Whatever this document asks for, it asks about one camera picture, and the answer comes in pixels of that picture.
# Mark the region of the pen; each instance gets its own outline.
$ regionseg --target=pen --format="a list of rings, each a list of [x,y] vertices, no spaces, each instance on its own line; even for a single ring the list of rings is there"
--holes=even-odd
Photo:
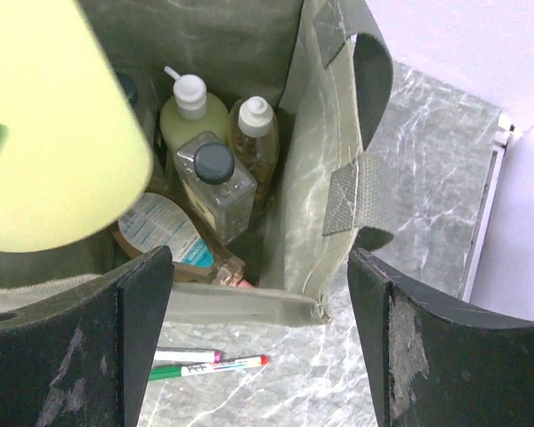
[[[150,371],[149,381],[179,378],[181,376],[212,374],[214,372],[262,367],[269,363],[268,356],[256,356],[245,359],[230,359],[219,363],[201,363],[187,367],[154,367]]]
[[[218,350],[157,347],[154,359],[159,362],[171,363],[214,363],[222,360],[222,352]]]

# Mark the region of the bag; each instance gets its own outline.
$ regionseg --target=bag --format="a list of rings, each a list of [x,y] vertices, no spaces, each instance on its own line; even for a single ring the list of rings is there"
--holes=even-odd
[[[273,195],[264,221],[231,246],[257,288],[174,283],[166,320],[328,322],[327,286],[355,238],[375,250],[393,237],[387,167],[366,152],[390,96],[392,62],[368,7],[349,0],[80,3],[113,68],[148,76],[160,106],[172,94],[168,64],[201,76],[228,108],[252,95],[277,107]],[[102,275],[126,261],[107,229],[42,253],[0,254],[0,288]]]

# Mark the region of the pink marker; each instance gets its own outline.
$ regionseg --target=pink marker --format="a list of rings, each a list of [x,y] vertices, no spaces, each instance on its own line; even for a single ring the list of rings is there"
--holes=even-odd
[[[157,347],[154,359],[158,362],[170,363],[217,363],[222,360],[222,352],[218,350]]]

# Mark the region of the gray strap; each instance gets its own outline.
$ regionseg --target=gray strap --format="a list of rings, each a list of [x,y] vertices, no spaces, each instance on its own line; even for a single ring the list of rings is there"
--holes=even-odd
[[[324,68],[337,56],[348,37],[369,34],[378,40],[382,38],[369,8],[361,0],[327,0],[313,25]]]
[[[392,192],[388,182],[385,161],[369,153],[360,153],[332,172],[322,234],[370,228],[373,246],[392,240]]]

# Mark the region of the gray marble surface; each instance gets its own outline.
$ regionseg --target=gray marble surface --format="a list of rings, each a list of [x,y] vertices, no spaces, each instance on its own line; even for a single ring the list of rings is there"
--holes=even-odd
[[[401,64],[372,150],[392,165],[399,234],[379,256],[449,294],[466,252],[499,109]],[[149,383],[140,426],[375,426],[344,265],[330,286],[334,321],[292,329],[164,324],[161,345],[264,353],[266,367]]]

